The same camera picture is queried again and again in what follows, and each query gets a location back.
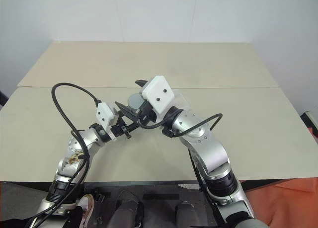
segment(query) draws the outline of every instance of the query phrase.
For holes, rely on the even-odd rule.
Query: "sneaker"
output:
[[[87,228],[88,221],[94,210],[94,197],[91,194],[84,195],[77,206],[83,209],[83,217],[80,222],[79,228]]]

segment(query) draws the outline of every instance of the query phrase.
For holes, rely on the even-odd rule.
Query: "black cable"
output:
[[[213,125],[210,127],[210,131],[213,130],[213,128],[217,125],[217,123],[222,119],[223,117],[223,114],[222,113],[219,113],[217,114],[219,115],[219,117],[217,118],[217,120],[213,123]]]
[[[143,125],[140,119],[138,119],[137,123],[143,129],[152,130],[152,129],[155,129],[155,128],[163,125],[169,119],[171,119],[172,117],[176,116],[178,113],[181,113],[182,111],[183,111],[182,109],[178,109],[178,110],[174,111],[171,115],[169,115],[168,117],[164,118],[162,121],[160,121],[160,122],[158,122],[158,123],[156,123],[154,125]]]
[[[222,218],[222,216],[220,214],[220,211],[216,208],[216,205],[213,204],[213,201],[211,200],[211,198],[210,198],[210,196],[208,194],[208,191],[207,191],[206,187],[203,184],[203,181],[201,179],[201,175],[200,175],[197,167],[194,164],[191,152],[190,152],[190,150],[188,150],[188,151],[189,151],[189,156],[190,156],[190,160],[191,160],[191,164],[192,164],[195,176],[196,176],[196,178],[198,180],[198,183],[199,183],[200,190],[203,192],[206,200],[208,201],[208,203],[209,203],[209,205],[210,205],[210,207],[211,207],[211,209],[213,211],[214,218],[217,221],[217,224],[222,227],[222,226],[224,226],[225,222],[224,222],[224,220],[223,220],[223,218]]]
[[[67,86],[71,86],[71,87],[75,87],[81,91],[84,91],[85,93],[87,93],[90,97],[93,98],[94,102],[95,102],[95,105],[97,106],[98,103],[100,103],[101,101],[98,100],[92,93],[90,93],[88,90],[78,86],[78,85],[75,85],[75,84],[71,84],[71,83],[67,83],[67,82],[62,82],[62,83],[58,83],[56,85],[54,85],[52,87],[52,90],[51,90],[51,95],[52,95],[52,99],[53,99],[53,102],[57,108],[57,110],[59,111],[59,113],[61,114],[61,116],[64,118],[64,120],[66,121],[66,123],[71,127],[72,131],[73,131],[73,136],[75,135],[75,138],[76,140],[78,141],[78,143],[80,144],[82,150],[83,150],[83,154],[84,154],[84,159],[83,159],[83,163],[82,165],[80,166],[80,168],[78,168],[78,170],[76,171],[76,175],[82,170],[82,168],[85,166],[86,164],[86,167],[85,167],[85,170],[84,170],[84,173],[82,175],[82,177],[80,178],[80,180],[78,181],[78,183],[63,197],[61,198],[58,202],[55,202],[52,206],[50,206],[49,208],[37,213],[36,215],[34,215],[29,221],[28,223],[26,224],[26,228],[29,228],[29,226],[31,225],[31,223],[33,222],[33,220],[35,218],[38,218],[40,215],[48,212],[49,210],[51,210],[39,223],[37,223],[33,228],[38,228],[50,215],[52,215],[62,204],[63,202],[71,195],[72,192],[75,191],[75,189],[78,188],[78,186],[80,186],[81,182],[84,180],[87,172],[88,172],[88,169],[89,169],[89,152],[88,152],[88,149],[87,149],[87,146],[82,138],[82,136],[80,135],[79,133],[79,130],[76,129],[76,127],[73,125],[73,123],[69,120],[69,118],[66,116],[66,114],[64,113],[64,111],[62,110],[60,104],[58,103],[57,99],[56,99],[56,95],[55,95],[55,91],[56,89],[59,87],[59,86],[62,86],[62,85],[67,85]],[[68,182],[68,185],[67,187],[69,186],[69,184],[72,182],[72,180],[75,178],[75,176],[72,176],[72,178],[69,180]]]
[[[209,118],[205,119],[204,121],[202,121],[202,122],[196,124],[195,126],[192,126],[190,129],[187,129],[187,130],[185,130],[185,131],[183,131],[183,132],[181,132],[181,133],[179,133],[179,134],[173,135],[173,138],[177,138],[177,137],[183,136],[183,135],[185,135],[185,134],[191,132],[192,130],[195,130],[196,128],[198,128],[198,127],[204,125],[205,123],[208,123],[210,120],[213,120],[213,119],[215,119],[215,118],[218,118],[218,119],[216,120],[216,122],[214,122],[214,124],[211,126],[210,130],[212,130],[212,129],[216,126],[216,124],[220,121],[220,119],[222,118],[222,116],[223,116],[223,115],[222,115],[221,113],[212,115],[211,117],[209,117]]]

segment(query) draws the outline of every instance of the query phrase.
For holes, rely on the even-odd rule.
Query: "orange cloth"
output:
[[[300,178],[246,193],[271,228],[318,228],[318,178]]]

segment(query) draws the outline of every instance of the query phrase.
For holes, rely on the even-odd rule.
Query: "white wall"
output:
[[[0,0],[0,90],[51,40],[251,42],[299,113],[318,106],[318,0]]]

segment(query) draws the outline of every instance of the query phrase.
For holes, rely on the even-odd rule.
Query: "beige tabletop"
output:
[[[239,179],[318,176],[318,145],[249,44],[54,42],[0,111],[0,180],[52,181],[70,137],[51,99],[55,83],[127,104],[134,81],[156,75],[203,118],[223,113],[214,133]],[[77,128],[96,121],[87,95],[69,87],[57,95]],[[138,129],[101,148],[86,181],[173,180],[195,180],[187,148]]]
[[[103,101],[126,103],[138,89],[90,88]],[[180,89],[203,118],[222,112],[215,137],[239,179],[318,176],[318,146],[279,88]],[[61,106],[79,129],[96,121],[94,102],[81,91],[58,89]],[[56,110],[50,88],[20,87],[0,113],[2,181],[52,181],[70,128]],[[159,129],[133,131],[94,157],[88,182],[195,180],[187,148]]]
[[[156,75],[174,88],[278,87],[250,44],[118,42],[54,42],[18,86],[137,88]]]

